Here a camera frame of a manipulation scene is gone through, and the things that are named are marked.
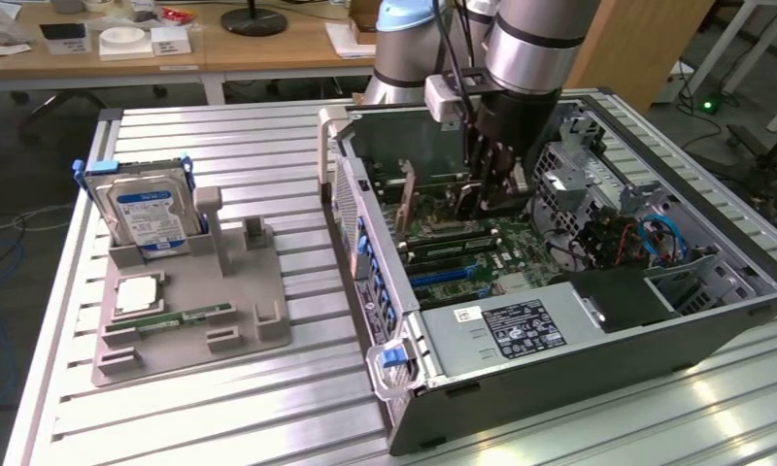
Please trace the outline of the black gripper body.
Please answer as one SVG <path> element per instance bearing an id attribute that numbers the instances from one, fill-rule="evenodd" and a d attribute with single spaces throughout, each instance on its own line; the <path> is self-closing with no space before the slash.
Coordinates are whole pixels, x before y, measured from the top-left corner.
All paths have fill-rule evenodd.
<path id="1" fill-rule="evenodd" d="M 493 143 L 524 155 L 534 145 L 554 112 L 562 90 L 520 94 L 505 90 L 480 99 L 474 126 Z"/>

